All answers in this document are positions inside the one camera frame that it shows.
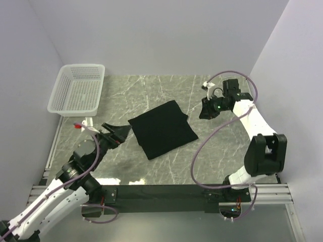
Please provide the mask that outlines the black t shirt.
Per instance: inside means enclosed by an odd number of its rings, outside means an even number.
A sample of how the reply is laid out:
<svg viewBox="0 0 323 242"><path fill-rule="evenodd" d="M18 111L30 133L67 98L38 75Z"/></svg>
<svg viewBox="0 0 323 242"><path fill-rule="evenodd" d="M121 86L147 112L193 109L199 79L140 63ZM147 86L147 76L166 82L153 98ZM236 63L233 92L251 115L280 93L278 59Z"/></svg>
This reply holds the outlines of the black t shirt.
<svg viewBox="0 0 323 242"><path fill-rule="evenodd" d="M198 139L176 101L168 101L128 120L148 160Z"/></svg>

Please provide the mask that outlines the white plastic basket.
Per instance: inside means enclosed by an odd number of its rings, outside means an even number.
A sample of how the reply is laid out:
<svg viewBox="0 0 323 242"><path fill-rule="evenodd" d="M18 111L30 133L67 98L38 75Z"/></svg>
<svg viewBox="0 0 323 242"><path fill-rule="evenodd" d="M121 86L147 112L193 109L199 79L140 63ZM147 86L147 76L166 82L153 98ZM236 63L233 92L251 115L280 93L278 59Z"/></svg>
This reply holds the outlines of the white plastic basket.
<svg viewBox="0 0 323 242"><path fill-rule="evenodd" d="M47 111L63 117L96 116L104 75L105 66L101 64L62 66Z"/></svg>

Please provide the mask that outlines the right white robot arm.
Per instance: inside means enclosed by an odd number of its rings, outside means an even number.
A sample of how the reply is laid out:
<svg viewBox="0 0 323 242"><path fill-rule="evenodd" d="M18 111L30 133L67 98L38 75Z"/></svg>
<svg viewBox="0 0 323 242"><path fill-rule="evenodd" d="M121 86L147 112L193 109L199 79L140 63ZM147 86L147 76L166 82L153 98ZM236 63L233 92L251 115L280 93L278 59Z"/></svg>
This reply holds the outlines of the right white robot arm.
<svg viewBox="0 0 323 242"><path fill-rule="evenodd" d="M250 139L244 164L223 182L222 197L233 201L239 190L257 180L279 173L285 164L287 137L272 129L259 113L250 93L242 92L237 79L223 81L223 95L216 96L215 84L204 82L207 96L202 99L200 119L213 119L222 111L231 111L242 123Z"/></svg>

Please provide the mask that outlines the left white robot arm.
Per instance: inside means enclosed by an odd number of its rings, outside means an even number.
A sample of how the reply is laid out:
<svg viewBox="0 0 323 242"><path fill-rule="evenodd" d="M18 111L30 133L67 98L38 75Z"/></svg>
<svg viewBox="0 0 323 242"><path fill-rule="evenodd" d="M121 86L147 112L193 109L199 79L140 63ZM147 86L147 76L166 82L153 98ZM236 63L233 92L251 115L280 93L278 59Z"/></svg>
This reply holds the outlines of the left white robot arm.
<svg viewBox="0 0 323 242"><path fill-rule="evenodd" d="M103 123L107 133L80 123L75 126L82 127L92 138L79 143L69 161L31 205L15 218L1 221L1 241L39 241L41 232L67 215L68 210L104 197L102 185L90 173L108 150L125 142L131 126Z"/></svg>

